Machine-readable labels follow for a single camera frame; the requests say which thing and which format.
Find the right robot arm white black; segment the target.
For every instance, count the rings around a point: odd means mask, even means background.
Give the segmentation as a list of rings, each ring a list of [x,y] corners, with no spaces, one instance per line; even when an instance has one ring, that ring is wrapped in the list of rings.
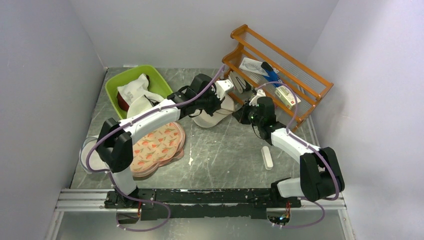
[[[292,197],[310,202],[334,200],[345,189],[335,151],[331,147],[321,148],[304,141],[277,121],[270,97],[259,97],[255,104],[247,102],[232,116],[240,124],[258,130],[256,135],[259,138],[281,149],[299,164],[299,177],[272,183],[269,199],[275,207],[282,207]]]

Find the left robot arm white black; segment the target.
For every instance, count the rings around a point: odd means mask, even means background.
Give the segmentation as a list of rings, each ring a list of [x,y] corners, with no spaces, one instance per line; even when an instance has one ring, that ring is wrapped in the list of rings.
[[[130,169],[134,144],[152,131],[196,112],[212,116],[221,109],[226,94],[233,87],[229,80],[198,74],[190,85],[171,93],[149,110],[120,121],[106,120],[97,142],[86,156],[89,161],[92,153],[97,153],[112,182],[116,199],[106,200],[105,207],[133,208],[143,202],[155,204],[155,200],[139,197],[139,188]]]

